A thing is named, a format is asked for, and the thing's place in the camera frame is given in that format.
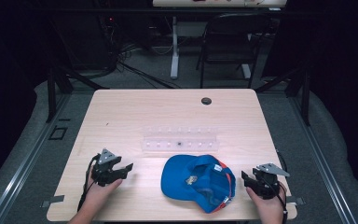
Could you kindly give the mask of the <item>grey tape piece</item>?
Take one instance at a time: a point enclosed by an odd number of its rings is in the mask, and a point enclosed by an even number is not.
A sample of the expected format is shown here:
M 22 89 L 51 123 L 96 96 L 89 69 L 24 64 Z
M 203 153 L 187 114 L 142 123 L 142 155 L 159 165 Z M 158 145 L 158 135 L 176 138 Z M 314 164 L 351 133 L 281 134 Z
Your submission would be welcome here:
M 287 197 L 287 198 L 286 198 L 286 202 L 287 202 L 287 203 L 292 203 L 292 204 L 294 204 L 294 205 L 303 205 L 303 204 L 306 203 L 303 198 L 301 198 L 301 197 L 296 197 L 296 196 L 289 196 L 289 197 Z
M 64 195 L 59 195 L 59 196 L 53 196 L 48 200 L 43 201 L 40 204 L 41 208 L 46 208 L 49 207 L 52 203 L 61 203 L 64 200 Z

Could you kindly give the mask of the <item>person's left hand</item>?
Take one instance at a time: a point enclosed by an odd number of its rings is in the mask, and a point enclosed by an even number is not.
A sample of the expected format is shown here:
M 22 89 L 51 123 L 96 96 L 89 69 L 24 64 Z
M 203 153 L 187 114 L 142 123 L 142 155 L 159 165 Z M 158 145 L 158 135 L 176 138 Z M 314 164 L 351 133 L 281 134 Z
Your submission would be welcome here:
M 109 196 L 117 189 L 122 183 L 122 179 L 118 179 L 105 187 L 101 187 L 93 182 L 91 177 L 88 178 L 88 186 L 86 187 L 86 199 L 83 206 L 87 208 L 102 207 Z

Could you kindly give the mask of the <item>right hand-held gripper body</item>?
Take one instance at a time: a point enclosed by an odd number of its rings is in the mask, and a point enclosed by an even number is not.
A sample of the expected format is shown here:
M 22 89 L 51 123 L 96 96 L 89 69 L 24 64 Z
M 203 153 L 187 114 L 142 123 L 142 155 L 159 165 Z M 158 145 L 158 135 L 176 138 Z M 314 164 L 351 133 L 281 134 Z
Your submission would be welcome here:
M 256 178 L 256 187 L 254 192 L 263 200 L 269 200 L 279 194 L 280 184 L 278 176 L 289 177 L 290 174 L 278 167 L 274 163 L 265 163 L 257 165 L 253 169 L 253 175 Z

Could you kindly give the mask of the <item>person's right hand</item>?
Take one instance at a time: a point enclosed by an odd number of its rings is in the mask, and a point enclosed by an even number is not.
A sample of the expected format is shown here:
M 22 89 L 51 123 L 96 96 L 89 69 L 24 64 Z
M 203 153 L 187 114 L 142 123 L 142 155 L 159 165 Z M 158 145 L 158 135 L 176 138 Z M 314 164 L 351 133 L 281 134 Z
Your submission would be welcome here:
M 249 187 L 246 192 L 255 204 L 263 224 L 282 224 L 286 206 L 286 187 L 283 184 L 280 184 L 279 195 L 269 200 L 263 200 Z

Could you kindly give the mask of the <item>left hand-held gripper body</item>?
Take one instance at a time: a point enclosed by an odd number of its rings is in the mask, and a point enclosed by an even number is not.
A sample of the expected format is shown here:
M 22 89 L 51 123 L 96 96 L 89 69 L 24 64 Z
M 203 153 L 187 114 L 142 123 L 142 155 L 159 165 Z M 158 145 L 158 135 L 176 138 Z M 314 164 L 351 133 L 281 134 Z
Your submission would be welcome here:
M 93 166 L 91 178 L 101 187 L 115 182 L 120 179 L 120 172 L 119 170 L 114 170 L 113 167 L 119 162 L 121 162 L 120 156 L 116 156 L 104 148 Z

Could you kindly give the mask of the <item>clear acrylic peg rack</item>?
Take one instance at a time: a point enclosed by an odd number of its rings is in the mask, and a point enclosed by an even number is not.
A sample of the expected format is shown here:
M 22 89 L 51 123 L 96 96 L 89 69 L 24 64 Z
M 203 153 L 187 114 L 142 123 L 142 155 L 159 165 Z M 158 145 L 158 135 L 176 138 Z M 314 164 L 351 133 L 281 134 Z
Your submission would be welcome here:
M 214 152 L 220 147 L 212 127 L 150 126 L 143 129 L 142 150 L 147 152 Z

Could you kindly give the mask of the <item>black metal stand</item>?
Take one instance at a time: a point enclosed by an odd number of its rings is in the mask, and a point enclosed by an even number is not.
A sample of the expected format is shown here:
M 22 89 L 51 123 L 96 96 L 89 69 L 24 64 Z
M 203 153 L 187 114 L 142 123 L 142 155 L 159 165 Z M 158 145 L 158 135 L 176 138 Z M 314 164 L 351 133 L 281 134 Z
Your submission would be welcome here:
M 296 97 L 301 92 L 300 116 L 305 124 L 310 126 L 310 73 L 307 68 L 295 68 L 284 75 L 273 78 L 267 84 L 256 88 L 255 91 L 257 93 L 267 91 L 287 78 L 289 78 L 289 84 L 284 92 L 287 97 Z
M 64 94 L 70 94 L 74 87 L 70 82 L 70 78 L 74 78 L 86 86 L 94 90 L 106 90 L 103 87 L 86 77 L 83 77 L 78 72 L 66 66 L 54 66 L 48 72 L 48 118 L 47 122 L 51 122 L 57 113 L 56 103 L 56 88 L 59 88 Z

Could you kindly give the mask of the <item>blue baseball cap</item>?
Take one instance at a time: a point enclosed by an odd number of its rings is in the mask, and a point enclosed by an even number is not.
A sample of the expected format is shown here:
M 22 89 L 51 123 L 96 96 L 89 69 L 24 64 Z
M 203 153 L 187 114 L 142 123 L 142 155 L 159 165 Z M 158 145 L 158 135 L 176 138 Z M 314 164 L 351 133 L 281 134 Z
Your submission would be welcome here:
M 165 196 L 195 202 L 210 214 L 235 197 L 236 177 L 212 155 L 174 155 L 163 167 L 160 188 Z

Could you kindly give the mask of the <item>black folding chair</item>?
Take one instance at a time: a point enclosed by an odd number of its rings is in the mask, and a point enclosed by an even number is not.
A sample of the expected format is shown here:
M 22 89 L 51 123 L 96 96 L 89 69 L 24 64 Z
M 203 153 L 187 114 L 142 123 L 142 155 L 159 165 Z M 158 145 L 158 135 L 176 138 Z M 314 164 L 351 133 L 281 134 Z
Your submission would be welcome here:
M 248 88 L 252 86 L 260 43 L 271 24 L 266 15 L 226 13 L 210 19 L 204 29 L 196 69 L 204 85 L 205 64 L 249 64 Z

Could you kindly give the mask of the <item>aluminium floor rail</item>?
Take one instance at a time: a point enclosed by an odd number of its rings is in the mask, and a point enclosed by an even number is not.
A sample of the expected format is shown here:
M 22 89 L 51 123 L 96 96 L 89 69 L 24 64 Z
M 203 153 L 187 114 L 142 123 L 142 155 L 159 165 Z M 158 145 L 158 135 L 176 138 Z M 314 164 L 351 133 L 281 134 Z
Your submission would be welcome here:
M 58 112 L 45 122 L 35 112 L 0 170 L 0 224 L 61 224 L 47 218 L 50 202 L 75 141 L 80 116 L 74 116 L 74 95 L 59 98 Z
M 301 129 L 303 130 L 309 141 L 312 158 L 316 163 L 316 167 L 324 182 L 327 192 L 337 210 L 341 222 L 343 224 L 357 224 L 357 221 L 355 220 L 355 217 L 348 205 L 348 202 L 344 197 L 341 187 L 337 183 L 335 176 L 331 171 L 331 168 L 322 152 L 322 149 L 316 136 L 314 135 L 312 128 L 307 125 L 302 118 L 299 102 L 296 100 L 296 98 L 291 97 L 288 98 L 288 101 L 294 110 L 296 119 L 298 120 Z

